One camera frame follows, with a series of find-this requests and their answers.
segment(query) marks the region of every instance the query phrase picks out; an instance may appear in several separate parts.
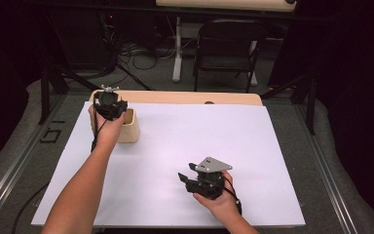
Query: wooden desk top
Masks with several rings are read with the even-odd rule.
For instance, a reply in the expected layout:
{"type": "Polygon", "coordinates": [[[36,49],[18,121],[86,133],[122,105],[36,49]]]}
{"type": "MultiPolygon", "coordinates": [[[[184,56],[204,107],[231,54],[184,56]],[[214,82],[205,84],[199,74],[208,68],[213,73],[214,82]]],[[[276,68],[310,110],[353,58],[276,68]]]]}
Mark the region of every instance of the wooden desk top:
{"type": "Polygon", "coordinates": [[[296,4],[285,0],[156,0],[157,6],[184,8],[217,8],[266,12],[293,12],[296,4]]]}
{"type": "Polygon", "coordinates": [[[129,103],[179,103],[198,104],[212,101],[221,104],[250,104],[263,105],[259,95],[233,93],[197,93],[197,92],[168,92],[168,91],[126,91],[117,92],[123,100],[129,103]]]}

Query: chair seat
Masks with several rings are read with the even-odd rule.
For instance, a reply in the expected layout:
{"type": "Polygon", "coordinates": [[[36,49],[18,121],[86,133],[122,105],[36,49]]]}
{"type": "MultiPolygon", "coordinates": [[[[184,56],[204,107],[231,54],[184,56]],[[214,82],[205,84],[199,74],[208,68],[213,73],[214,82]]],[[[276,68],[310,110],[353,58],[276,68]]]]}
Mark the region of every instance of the chair seat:
{"type": "Polygon", "coordinates": [[[249,71],[251,61],[243,57],[202,57],[199,65],[200,70],[224,70],[224,71],[249,71]]]}

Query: person's right arm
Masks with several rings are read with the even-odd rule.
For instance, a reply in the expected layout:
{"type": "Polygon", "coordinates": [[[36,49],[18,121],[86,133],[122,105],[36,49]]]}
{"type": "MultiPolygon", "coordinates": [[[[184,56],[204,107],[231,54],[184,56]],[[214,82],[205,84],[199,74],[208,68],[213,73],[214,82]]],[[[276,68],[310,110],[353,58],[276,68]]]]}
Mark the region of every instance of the person's right arm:
{"type": "MultiPolygon", "coordinates": [[[[223,172],[225,178],[229,179],[233,183],[233,179],[229,173],[223,172]]],[[[226,181],[225,186],[229,190],[233,190],[232,185],[226,181]]],[[[197,199],[203,206],[208,208],[213,216],[219,220],[227,230],[232,234],[258,234],[259,232],[254,229],[239,213],[236,206],[235,198],[227,191],[215,200],[210,200],[203,197],[198,193],[193,194],[194,198],[197,199]]]]}

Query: metal floor strip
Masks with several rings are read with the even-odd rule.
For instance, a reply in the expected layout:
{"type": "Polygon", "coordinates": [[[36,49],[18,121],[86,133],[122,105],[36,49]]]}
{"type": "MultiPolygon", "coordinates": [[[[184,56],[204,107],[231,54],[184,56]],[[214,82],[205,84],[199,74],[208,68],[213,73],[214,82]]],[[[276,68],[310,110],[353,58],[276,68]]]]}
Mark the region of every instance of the metal floor strip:
{"type": "Polygon", "coordinates": [[[318,170],[320,176],[323,179],[324,186],[326,187],[327,193],[329,195],[330,201],[332,202],[333,208],[339,218],[342,229],[347,234],[357,233],[354,222],[352,221],[351,215],[349,214],[348,208],[345,201],[336,185],[335,179],[329,170],[324,155],[318,145],[318,141],[315,136],[312,136],[308,127],[306,126],[305,116],[306,113],[301,105],[294,105],[298,119],[300,120],[302,126],[304,126],[304,131],[306,136],[310,141],[312,148],[315,151],[315,156],[318,160],[318,170]]]}
{"type": "Polygon", "coordinates": [[[20,178],[27,163],[29,162],[35,145],[39,142],[41,136],[48,129],[51,121],[55,117],[64,100],[65,96],[55,97],[51,106],[51,113],[48,116],[47,120],[44,124],[38,125],[31,138],[29,139],[27,145],[23,149],[23,152],[14,160],[14,163],[11,165],[11,167],[8,169],[8,171],[0,181],[0,209],[10,195],[18,179],[20,178]]]}

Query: hand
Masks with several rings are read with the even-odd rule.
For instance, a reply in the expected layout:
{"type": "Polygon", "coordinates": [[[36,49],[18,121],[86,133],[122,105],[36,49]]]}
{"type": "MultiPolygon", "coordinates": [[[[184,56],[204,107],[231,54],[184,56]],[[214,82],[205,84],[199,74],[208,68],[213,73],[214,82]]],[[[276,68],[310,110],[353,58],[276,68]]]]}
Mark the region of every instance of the hand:
{"type": "MultiPolygon", "coordinates": [[[[95,132],[94,126],[94,106],[91,105],[89,110],[91,117],[91,127],[95,132]]],[[[113,121],[105,120],[100,114],[96,113],[96,121],[98,126],[97,134],[97,145],[99,144],[112,144],[117,143],[118,137],[120,136],[121,126],[126,120],[126,112],[121,114],[120,118],[114,119],[113,121]]]]}
{"type": "MultiPolygon", "coordinates": [[[[223,176],[233,184],[233,178],[228,172],[223,172],[223,176]]],[[[224,182],[224,186],[230,191],[233,191],[232,185],[227,180],[224,182]]],[[[209,209],[213,216],[223,224],[241,216],[235,198],[225,190],[223,190],[221,195],[215,200],[203,197],[199,193],[194,193],[193,196],[203,206],[209,209]]]]}

